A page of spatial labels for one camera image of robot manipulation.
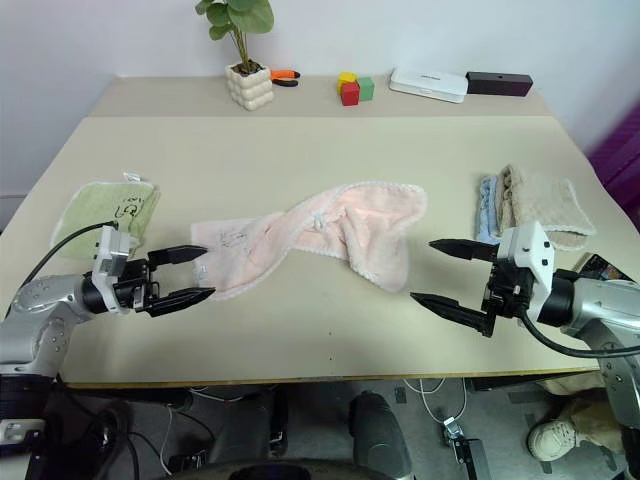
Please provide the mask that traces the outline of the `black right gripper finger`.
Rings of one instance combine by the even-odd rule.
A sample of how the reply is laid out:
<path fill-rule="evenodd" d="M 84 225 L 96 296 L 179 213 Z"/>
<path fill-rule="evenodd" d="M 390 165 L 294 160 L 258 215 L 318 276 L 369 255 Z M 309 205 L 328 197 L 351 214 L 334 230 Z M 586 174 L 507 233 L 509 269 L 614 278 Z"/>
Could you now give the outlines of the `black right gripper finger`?
<path fill-rule="evenodd" d="M 464 260 L 478 259 L 494 262 L 499 249 L 491 245 L 466 239 L 439 239 L 429 242 L 429 246 L 449 256 Z"/>
<path fill-rule="evenodd" d="M 437 316 L 472 328 L 484 337 L 494 332 L 495 316 L 461 306 L 456 300 L 434 294 L 410 292 L 410 297 Z"/>

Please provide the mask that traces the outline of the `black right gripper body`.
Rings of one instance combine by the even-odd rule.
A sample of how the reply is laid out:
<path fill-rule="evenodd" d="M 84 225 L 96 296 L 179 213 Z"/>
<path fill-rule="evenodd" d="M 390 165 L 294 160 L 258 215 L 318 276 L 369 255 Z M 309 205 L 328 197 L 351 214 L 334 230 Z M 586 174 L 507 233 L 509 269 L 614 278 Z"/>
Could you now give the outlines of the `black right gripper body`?
<path fill-rule="evenodd" d="M 488 315 L 520 318 L 530 306 L 533 285 L 534 276 L 528 268 L 498 260 L 492 265 L 481 310 Z"/>

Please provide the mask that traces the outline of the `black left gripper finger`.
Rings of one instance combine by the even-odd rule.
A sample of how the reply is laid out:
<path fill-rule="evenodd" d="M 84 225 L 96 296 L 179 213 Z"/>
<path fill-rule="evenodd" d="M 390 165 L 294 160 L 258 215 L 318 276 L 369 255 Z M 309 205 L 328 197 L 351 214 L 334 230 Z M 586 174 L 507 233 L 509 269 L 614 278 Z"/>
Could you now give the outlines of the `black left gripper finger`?
<path fill-rule="evenodd" d="M 184 310 L 203 302 L 215 291 L 216 289 L 211 287 L 190 287 L 171 292 L 167 296 L 151 299 L 146 305 L 146 312 L 151 317 L 158 317 Z"/>
<path fill-rule="evenodd" d="M 207 252 L 203 246 L 180 245 L 149 251 L 147 259 L 150 266 L 176 265 L 193 261 Z"/>

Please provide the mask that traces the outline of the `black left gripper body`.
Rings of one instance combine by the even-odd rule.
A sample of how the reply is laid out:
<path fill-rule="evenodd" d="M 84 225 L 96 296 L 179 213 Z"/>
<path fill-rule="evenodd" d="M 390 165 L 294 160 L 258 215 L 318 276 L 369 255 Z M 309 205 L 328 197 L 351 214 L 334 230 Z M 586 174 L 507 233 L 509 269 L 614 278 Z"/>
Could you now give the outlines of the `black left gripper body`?
<path fill-rule="evenodd" d="M 146 259 L 126 262 L 118 277 L 118 303 L 121 307 L 149 315 L 161 314 L 159 283 L 153 280 L 161 259 L 161 253 L 149 252 Z"/>

